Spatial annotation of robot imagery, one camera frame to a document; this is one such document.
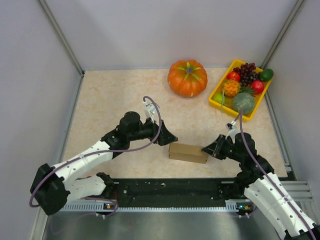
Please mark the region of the brown cardboard box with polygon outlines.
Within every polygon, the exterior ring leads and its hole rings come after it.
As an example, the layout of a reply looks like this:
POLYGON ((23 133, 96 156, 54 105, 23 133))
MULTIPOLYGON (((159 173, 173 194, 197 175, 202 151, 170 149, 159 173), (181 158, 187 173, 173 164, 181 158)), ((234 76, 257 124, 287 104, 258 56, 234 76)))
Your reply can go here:
POLYGON ((197 164, 205 164, 208 155, 202 152, 202 147, 182 143, 171 143, 168 150, 168 158, 197 164))

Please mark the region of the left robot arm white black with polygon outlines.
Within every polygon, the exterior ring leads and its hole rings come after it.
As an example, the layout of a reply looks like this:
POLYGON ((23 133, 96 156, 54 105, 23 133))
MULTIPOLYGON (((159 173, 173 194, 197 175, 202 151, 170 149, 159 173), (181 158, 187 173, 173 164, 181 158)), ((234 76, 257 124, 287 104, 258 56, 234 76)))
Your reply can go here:
POLYGON ((114 191, 109 175, 102 172, 86 178, 83 175, 124 152, 131 152, 131 142, 145 139, 159 146, 178 141, 163 120, 156 123, 148 117, 142 122, 137 112, 129 111, 115 129, 87 150, 53 166, 41 165, 30 187, 31 199, 37 201, 37 206, 47 216, 51 216, 75 200, 91 196, 109 198, 114 191))

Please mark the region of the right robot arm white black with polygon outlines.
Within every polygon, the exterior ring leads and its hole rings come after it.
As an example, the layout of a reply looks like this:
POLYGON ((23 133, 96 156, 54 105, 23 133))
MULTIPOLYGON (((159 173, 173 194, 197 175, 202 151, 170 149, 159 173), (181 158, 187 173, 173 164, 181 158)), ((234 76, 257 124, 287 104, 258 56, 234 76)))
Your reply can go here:
POLYGON ((248 133, 234 138, 219 135, 201 151, 218 160, 239 163, 240 172, 230 187, 224 188, 226 199, 246 198, 269 220, 282 240, 318 240, 320 226, 297 205, 279 180, 269 162, 259 155, 248 133))

